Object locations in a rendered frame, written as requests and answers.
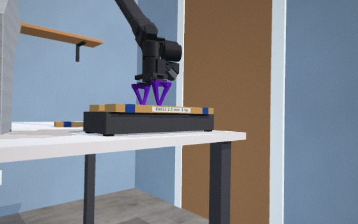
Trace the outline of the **white welding electrode pack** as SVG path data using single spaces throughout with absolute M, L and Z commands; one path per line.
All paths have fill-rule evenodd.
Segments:
M 83 127 L 83 122 L 54 122 L 54 127 Z
M 105 112 L 105 105 L 89 105 L 89 112 Z
M 213 114 L 214 109 L 213 108 L 180 107 L 180 106 L 105 104 L 105 112 Z

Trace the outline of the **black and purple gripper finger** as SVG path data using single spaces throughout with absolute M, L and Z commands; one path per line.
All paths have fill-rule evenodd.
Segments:
M 147 85 L 147 84 L 132 84 L 132 88 L 133 88 L 133 90 L 134 90 L 134 92 L 135 92 L 135 94 L 136 94 L 136 96 L 137 96 L 137 98 L 139 100 L 140 105 L 145 105 L 147 97 L 148 97 L 148 93 L 150 91 L 150 87 L 151 87 L 151 85 Z M 139 94 L 138 88 L 144 89 L 143 101 L 142 101 L 141 96 Z
M 166 96 L 166 93 L 168 92 L 169 88 L 171 87 L 171 83 L 166 82 L 166 81 L 151 81 L 151 84 L 152 84 L 152 88 L 153 88 L 156 103 L 157 103 L 158 106 L 161 106 L 162 102 L 164 100 L 164 97 Z M 158 86 L 163 86 L 164 87 L 164 90 L 162 92 L 160 100 L 159 100 Z

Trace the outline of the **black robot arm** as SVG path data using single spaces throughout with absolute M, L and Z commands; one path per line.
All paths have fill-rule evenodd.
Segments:
M 179 62 L 182 57 L 182 46 L 177 42 L 157 37 L 158 29 L 140 10 L 134 0 L 115 0 L 127 19 L 143 58 L 157 58 L 157 73 L 167 74 L 167 79 L 174 81 L 179 74 Z

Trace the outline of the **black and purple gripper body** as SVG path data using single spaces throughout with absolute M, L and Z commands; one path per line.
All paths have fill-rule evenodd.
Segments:
M 167 82 L 166 80 L 167 74 L 157 73 L 157 58 L 158 57 L 143 58 L 142 74 L 135 76 L 135 80 L 143 79 L 143 83 L 137 83 L 137 84 L 152 85 L 151 81 Z

